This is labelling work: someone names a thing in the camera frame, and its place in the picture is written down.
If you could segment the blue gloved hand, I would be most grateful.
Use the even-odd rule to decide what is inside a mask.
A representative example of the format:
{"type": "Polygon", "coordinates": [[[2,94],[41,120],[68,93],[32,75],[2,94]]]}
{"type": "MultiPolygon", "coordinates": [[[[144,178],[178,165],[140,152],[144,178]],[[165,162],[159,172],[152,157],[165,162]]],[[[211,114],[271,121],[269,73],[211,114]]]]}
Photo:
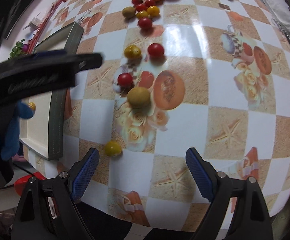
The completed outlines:
{"type": "Polygon", "coordinates": [[[25,104],[18,102],[16,105],[16,111],[11,122],[8,125],[6,133],[4,135],[4,143],[1,148],[1,158],[4,161],[10,160],[18,153],[19,150],[19,134],[20,126],[19,119],[30,119],[35,114],[36,107],[32,103],[25,104]]]}

